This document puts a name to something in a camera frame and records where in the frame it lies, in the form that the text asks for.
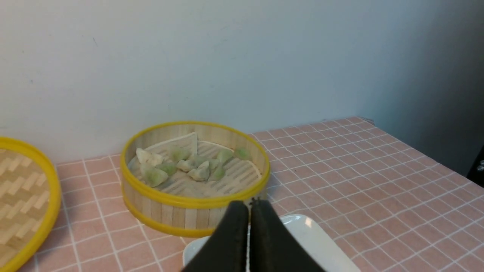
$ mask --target table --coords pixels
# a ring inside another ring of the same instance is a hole
[[[267,150],[279,215],[319,223],[362,271],[481,271],[484,189],[363,118],[251,135]],[[179,271],[192,239],[125,208],[119,155],[57,165],[62,210],[21,271]]]

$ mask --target bamboo steamer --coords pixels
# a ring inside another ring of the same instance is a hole
[[[0,137],[0,272],[17,271],[49,235],[61,207],[54,166],[35,147]]]
[[[177,172],[156,188],[142,180],[136,149],[167,156],[178,145],[213,157],[221,148],[247,149],[252,161],[233,159],[225,165],[220,181],[193,181]],[[270,163],[264,149],[248,135],[219,124],[179,121],[160,124],[132,137],[121,154],[123,199],[139,221],[164,233],[203,237],[211,235],[224,216],[229,202],[266,197]]]

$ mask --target white rectangular plate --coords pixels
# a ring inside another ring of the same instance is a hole
[[[281,221],[304,250],[327,272],[360,272],[360,269],[351,259],[311,218],[301,214],[293,214],[281,217]],[[183,251],[183,266],[197,254],[208,238],[209,236],[197,239],[185,247]],[[248,251],[247,271],[249,271]]]

